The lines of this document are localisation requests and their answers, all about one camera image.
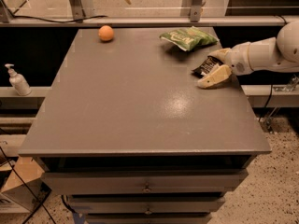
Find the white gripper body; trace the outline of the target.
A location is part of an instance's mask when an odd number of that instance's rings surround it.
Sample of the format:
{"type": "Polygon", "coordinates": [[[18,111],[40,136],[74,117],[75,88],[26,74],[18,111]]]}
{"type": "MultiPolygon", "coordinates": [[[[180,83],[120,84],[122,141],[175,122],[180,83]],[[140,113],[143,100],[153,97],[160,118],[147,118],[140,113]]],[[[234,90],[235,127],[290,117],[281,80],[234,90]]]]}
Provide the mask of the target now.
{"type": "Polygon", "coordinates": [[[225,55],[225,63],[237,76],[249,75],[253,72],[249,65],[249,45],[250,42],[238,44],[229,49],[225,55]]]}

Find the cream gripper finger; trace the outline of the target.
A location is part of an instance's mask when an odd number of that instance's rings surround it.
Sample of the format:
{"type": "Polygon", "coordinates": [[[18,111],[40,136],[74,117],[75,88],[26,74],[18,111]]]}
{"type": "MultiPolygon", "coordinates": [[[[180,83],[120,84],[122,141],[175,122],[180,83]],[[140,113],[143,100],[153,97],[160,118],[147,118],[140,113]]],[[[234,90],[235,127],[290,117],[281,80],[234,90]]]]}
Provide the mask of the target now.
{"type": "Polygon", "coordinates": [[[230,48],[217,49],[208,54],[208,57],[216,59],[220,63],[230,62],[230,48]]]}
{"type": "Polygon", "coordinates": [[[206,89],[215,86],[227,80],[232,74],[231,68],[226,65],[216,64],[209,73],[205,74],[197,81],[197,85],[201,89],[206,89]]]}

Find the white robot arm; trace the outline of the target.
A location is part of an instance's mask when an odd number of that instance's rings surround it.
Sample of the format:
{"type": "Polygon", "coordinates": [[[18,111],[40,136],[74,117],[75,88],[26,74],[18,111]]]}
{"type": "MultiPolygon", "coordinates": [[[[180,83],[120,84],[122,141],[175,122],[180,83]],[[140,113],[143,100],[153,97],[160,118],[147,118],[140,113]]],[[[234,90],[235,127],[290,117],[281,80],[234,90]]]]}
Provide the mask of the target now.
{"type": "Polygon", "coordinates": [[[299,21],[284,25],[276,37],[210,52],[197,69],[201,75],[197,85],[206,89],[222,83],[231,74],[244,76],[263,70],[279,73],[299,70],[299,21]]]}

